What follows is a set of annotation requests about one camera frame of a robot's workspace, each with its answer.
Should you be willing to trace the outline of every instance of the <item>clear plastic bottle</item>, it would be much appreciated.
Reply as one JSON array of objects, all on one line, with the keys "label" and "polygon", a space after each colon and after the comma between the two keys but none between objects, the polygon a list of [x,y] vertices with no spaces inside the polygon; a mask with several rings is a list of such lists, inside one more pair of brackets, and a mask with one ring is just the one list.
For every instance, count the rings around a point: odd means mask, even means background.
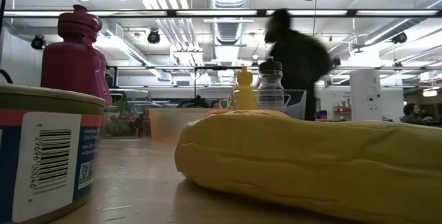
[{"label": "clear plastic bottle", "polygon": [[284,88],[281,85],[282,64],[273,58],[259,65],[259,108],[282,111],[285,107]]}]

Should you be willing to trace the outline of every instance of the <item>wooden table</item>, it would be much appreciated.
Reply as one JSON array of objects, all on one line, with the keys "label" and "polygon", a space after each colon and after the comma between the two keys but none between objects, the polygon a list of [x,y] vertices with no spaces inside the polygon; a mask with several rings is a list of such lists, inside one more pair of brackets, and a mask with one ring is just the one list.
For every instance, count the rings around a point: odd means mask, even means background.
[{"label": "wooden table", "polygon": [[103,140],[93,197],[52,223],[350,223],[198,187],[175,169],[172,142]]}]

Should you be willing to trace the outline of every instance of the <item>ceiling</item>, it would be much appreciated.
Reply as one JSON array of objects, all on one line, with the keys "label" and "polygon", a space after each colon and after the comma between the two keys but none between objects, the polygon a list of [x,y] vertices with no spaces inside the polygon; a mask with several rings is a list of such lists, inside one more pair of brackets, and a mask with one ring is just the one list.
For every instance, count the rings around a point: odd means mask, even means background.
[{"label": "ceiling", "polygon": [[[187,0],[190,8],[210,8],[209,0]],[[250,8],[274,9],[274,8],[328,8],[328,9],[348,9],[348,8],[375,8],[375,9],[415,9],[422,8],[430,0],[251,0]],[[90,0],[82,2],[80,0],[8,0],[7,9],[15,10],[67,10],[75,3],[81,3],[89,10],[121,10],[121,9],[146,9],[142,0]],[[258,60],[266,56],[266,46],[263,41],[266,19],[251,19],[253,23],[243,24],[242,38],[237,44],[239,48],[238,60],[243,63],[253,61],[252,55],[258,55]],[[351,56],[348,49],[348,41],[354,41],[354,35],[364,37],[385,24],[394,21],[389,18],[369,18],[369,19],[325,19],[325,18],[293,18],[292,28],[314,35],[323,41],[328,49],[335,48],[342,60],[343,66],[347,64],[348,57]],[[17,35],[23,38],[32,38],[33,35],[45,35],[49,42],[61,41],[57,36],[56,19],[6,19],[7,26],[11,27]],[[214,52],[213,31],[211,24],[206,24],[203,19],[192,19],[195,35],[204,51],[204,62],[216,61]],[[161,34],[161,41],[158,44],[149,44],[146,40],[150,29],[158,28],[154,19],[115,19],[106,22],[108,25],[118,23],[124,29],[124,39],[133,45],[139,52],[143,53],[147,60],[154,65],[171,65],[169,53],[171,44],[167,38]],[[381,42],[371,48],[379,51],[383,64],[389,64],[394,58],[400,59],[422,53],[440,44],[442,39],[442,19],[428,19],[407,30],[405,34],[408,41],[404,44],[397,44],[393,50],[393,44]],[[100,42],[97,47],[105,54],[108,63],[115,66],[128,66],[130,59],[118,48],[111,44]],[[423,66],[431,61],[442,61],[442,51],[436,51],[431,55],[414,60],[406,66]]]}]

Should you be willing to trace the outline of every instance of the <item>yellow pillow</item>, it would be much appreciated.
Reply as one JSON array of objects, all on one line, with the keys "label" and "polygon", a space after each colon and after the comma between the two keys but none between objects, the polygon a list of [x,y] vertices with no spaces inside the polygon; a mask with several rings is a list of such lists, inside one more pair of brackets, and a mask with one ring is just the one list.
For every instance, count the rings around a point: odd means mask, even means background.
[{"label": "yellow pillow", "polygon": [[223,192],[368,223],[442,223],[442,129],[233,111],[188,123],[175,164]]}]

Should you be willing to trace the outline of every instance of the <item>desk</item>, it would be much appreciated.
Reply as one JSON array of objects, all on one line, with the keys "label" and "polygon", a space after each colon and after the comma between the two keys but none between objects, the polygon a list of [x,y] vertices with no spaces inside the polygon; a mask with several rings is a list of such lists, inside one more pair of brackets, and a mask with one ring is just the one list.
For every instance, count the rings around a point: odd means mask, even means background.
[{"label": "desk", "polygon": [[92,198],[52,223],[350,223],[198,187],[176,171],[174,151],[173,142],[102,140]]}]

